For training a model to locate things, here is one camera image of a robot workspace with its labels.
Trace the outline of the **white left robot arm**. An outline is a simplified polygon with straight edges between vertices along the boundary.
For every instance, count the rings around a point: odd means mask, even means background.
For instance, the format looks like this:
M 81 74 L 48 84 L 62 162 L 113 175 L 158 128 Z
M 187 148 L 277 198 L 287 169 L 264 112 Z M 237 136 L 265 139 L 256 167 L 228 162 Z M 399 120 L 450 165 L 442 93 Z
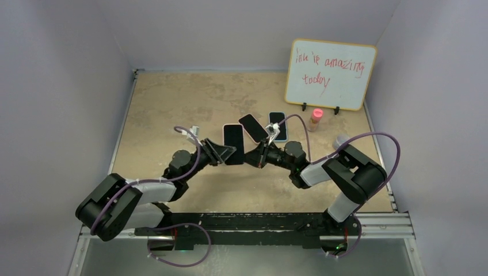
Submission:
M 204 139 L 194 153 L 175 152 L 158 179 L 131 181 L 111 173 L 79 204 L 75 216 L 90 228 L 91 235 L 105 242 L 130 228 L 150 228 L 165 235 L 171 230 L 165 203 L 179 200 L 193 176 L 206 166 L 223 164 L 236 150 Z

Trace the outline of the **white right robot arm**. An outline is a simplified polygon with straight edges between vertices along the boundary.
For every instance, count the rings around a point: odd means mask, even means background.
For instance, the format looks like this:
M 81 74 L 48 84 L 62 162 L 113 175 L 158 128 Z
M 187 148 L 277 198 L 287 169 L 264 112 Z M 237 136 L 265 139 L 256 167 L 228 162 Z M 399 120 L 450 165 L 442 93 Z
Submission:
M 333 181 L 341 192 L 324 211 L 323 218 L 324 229 L 331 234 L 344 229 L 346 219 L 376 194 L 387 179 L 381 165 L 352 145 L 346 145 L 332 158 L 313 164 L 307 160 L 300 142 L 290 141 L 279 148 L 262 141 L 245 153 L 244 160 L 256 168 L 272 164 L 289 170 L 289 179 L 299 189 Z

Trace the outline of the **black phone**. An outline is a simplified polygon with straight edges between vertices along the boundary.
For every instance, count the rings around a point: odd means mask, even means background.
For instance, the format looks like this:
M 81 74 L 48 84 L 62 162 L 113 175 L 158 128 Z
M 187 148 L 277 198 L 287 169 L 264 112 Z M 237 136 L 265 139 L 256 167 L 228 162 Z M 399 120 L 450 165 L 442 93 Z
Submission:
M 223 125 L 224 145 L 236 148 L 236 151 L 225 161 L 228 166 L 240 165 L 245 162 L 243 127 L 241 124 Z

